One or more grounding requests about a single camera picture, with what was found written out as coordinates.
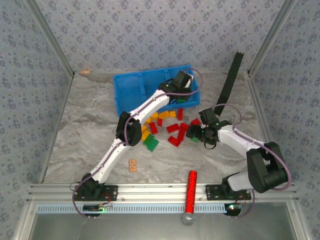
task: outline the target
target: marble surface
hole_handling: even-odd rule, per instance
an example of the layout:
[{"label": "marble surface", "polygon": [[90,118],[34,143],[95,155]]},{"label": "marble surface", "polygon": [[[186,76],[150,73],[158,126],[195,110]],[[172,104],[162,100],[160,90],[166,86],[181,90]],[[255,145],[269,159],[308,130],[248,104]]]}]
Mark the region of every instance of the marble surface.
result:
[{"label": "marble surface", "polygon": [[[239,74],[229,98],[243,114],[238,128],[244,133],[261,139],[254,108],[247,90],[246,81]],[[213,106],[226,80],[226,73],[204,73],[201,104],[184,110],[183,122],[190,123],[199,117],[198,112]],[[237,112],[225,107],[220,120],[232,123],[239,119]],[[58,135],[48,163],[45,183],[72,183],[90,172],[105,155],[115,138],[118,115],[114,102],[112,75],[78,74],[73,80],[65,106]],[[179,123],[175,118],[164,120],[164,127]],[[140,142],[127,151],[111,171],[107,183],[186,183],[188,172],[198,172],[199,183],[219,183],[232,173],[245,170],[246,160],[231,147],[218,143],[213,150],[188,138],[175,147],[167,139],[165,128],[155,138],[159,145],[150,152]],[[136,159],[137,171],[129,172],[129,159]]]}]

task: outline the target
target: patterned wallpaper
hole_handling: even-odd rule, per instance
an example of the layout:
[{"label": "patterned wallpaper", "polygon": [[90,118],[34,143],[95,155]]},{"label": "patterned wallpaper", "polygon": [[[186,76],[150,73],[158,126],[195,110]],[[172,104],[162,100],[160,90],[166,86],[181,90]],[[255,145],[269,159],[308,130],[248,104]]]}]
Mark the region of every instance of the patterned wallpaper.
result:
[{"label": "patterned wallpaper", "polygon": [[309,221],[320,239],[320,3],[300,0],[254,77]]},{"label": "patterned wallpaper", "polygon": [[37,0],[72,69],[248,69],[284,0]]},{"label": "patterned wallpaper", "polygon": [[68,79],[23,1],[0,1],[0,239],[39,180]]}]

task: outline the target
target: gray floor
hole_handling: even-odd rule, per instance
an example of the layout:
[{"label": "gray floor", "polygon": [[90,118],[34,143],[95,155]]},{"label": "gray floor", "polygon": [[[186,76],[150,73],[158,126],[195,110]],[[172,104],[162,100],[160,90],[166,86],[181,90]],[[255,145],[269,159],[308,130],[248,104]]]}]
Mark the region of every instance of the gray floor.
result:
[{"label": "gray floor", "polygon": [[84,219],[77,214],[38,214],[30,240],[295,240],[285,203],[258,203],[250,215],[195,215],[184,226],[181,214],[104,214]]},{"label": "gray floor", "polygon": [[[183,122],[189,124],[198,112],[213,106],[225,83],[226,73],[204,73],[201,104],[184,111]],[[229,99],[243,114],[239,129],[261,139],[261,134],[246,81],[239,74]],[[226,107],[220,120],[235,122],[237,112]],[[111,75],[92,75],[90,79],[75,75],[61,126],[49,160],[45,183],[72,183],[90,172],[109,149],[115,137],[118,115],[114,102]],[[179,123],[166,119],[164,127]],[[179,147],[168,143],[169,134],[160,129],[155,138],[159,145],[150,152],[140,142],[127,151],[111,171],[108,183],[186,183],[188,172],[198,172],[198,182],[220,182],[232,173],[246,169],[245,159],[229,146],[218,144],[207,150],[203,143],[185,139]],[[136,159],[137,172],[129,172],[129,159]]]}]

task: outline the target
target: red glitter tube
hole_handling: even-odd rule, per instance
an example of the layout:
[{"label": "red glitter tube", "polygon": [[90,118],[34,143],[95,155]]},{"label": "red glitter tube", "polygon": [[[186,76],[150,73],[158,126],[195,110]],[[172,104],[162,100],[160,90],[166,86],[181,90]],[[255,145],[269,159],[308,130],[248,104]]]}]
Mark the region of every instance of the red glitter tube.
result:
[{"label": "red glitter tube", "polygon": [[185,213],[193,214],[195,210],[195,197],[197,185],[197,172],[190,171],[186,190]]}]

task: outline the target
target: blue tray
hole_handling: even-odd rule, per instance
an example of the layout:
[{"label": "blue tray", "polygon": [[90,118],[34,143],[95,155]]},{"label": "blue tray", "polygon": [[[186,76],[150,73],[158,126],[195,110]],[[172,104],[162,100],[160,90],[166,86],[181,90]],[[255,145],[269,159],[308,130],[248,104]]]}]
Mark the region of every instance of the blue tray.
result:
[{"label": "blue tray", "polygon": [[[191,65],[183,65],[114,75],[114,100],[118,115],[120,116],[123,111],[130,112],[136,109],[155,93],[160,83],[174,79],[179,71],[190,67]],[[186,72],[195,75],[191,69]],[[191,90],[194,91],[198,88],[199,85],[194,77]],[[191,95],[188,101],[168,104],[158,112],[197,106],[200,104],[200,99],[201,95],[198,91]]]}]

